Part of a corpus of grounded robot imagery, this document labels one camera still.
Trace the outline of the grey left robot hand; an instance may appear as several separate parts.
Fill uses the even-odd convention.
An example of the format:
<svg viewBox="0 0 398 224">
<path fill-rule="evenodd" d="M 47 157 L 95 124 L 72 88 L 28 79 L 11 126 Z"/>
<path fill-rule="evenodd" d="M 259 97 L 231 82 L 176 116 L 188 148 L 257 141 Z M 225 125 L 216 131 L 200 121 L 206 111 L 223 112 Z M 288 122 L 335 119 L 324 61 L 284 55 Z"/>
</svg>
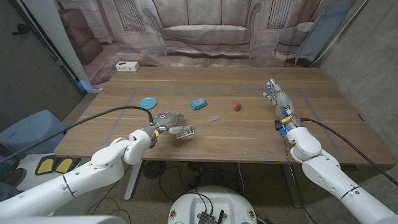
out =
<svg viewBox="0 0 398 224">
<path fill-rule="evenodd" d="M 153 125 L 159 134 L 169 133 L 177 139 L 194 135 L 194 130 L 197 127 L 192 125 L 184 126 L 183 117 L 184 115 L 178 112 L 161 113 L 153 117 Z"/>
</svg>

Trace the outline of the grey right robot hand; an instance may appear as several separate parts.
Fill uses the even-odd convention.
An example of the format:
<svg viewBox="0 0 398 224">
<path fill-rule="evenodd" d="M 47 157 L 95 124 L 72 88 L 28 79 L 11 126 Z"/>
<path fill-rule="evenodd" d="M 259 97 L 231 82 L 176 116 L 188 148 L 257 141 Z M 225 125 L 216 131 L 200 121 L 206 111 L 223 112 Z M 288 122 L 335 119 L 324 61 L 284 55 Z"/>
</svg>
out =
<svg viewBox="0 0 398 224">
<path fill-rule="evenodd" d="M 291 114 L 295 114 L 294 104 L 292 99 L 285 91 L 281 89 L 279 84 L 271 78 L 266 85 L 270 94 L 264 92 L 263 96 L 271 101 L 271 103 L 275 106 L 275 112 L 277 116 L 280 118 L 286 118 Z"/>
</svg>

